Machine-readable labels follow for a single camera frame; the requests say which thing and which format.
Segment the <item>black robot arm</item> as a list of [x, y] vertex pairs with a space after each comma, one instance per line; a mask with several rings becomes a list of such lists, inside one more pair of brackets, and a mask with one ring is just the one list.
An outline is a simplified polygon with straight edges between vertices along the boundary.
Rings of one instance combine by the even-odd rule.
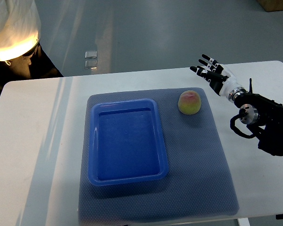
[[253, 93], [252, 79], [249, 91], [237, 91], [233, 102], [239, 113], [231, 118], [230, 128], [241, 137], [256, 137], [258, 149], [283, 157], [283, 105]]

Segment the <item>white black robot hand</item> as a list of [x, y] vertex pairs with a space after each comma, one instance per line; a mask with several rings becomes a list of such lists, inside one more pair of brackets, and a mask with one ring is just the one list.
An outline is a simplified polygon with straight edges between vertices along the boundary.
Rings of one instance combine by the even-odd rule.
[[199, 63], [202, 66], [191, 66], [190, 70], [208, 82], [219, 96], [226, 97], [230, 102], [233, 102], [234, 94], [245, 91], [245, 88], [237, 82], [234, 74], [225, 65], [205, 54], [202, 54]]

